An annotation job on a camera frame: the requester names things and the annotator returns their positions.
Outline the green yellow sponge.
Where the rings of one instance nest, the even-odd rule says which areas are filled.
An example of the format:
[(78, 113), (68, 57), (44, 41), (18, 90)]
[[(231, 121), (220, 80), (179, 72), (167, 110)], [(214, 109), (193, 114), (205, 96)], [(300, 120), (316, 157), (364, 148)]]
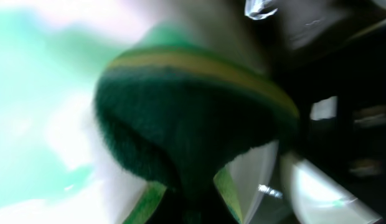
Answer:
[(110, 154), (148, 182), (126, 223), (240, 223), (227, 164), (298, 133), (282, 89), (196, 47), (126, 51), (103, 71), (93, 107)]

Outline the white plate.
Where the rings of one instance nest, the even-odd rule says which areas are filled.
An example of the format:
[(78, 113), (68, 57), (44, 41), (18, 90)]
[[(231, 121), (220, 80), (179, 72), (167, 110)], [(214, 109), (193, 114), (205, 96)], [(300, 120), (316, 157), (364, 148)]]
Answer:
[(106, 64), (166, 1), (0, 1), (0, 223), (121, 223), (144, 189), (98, 135)]

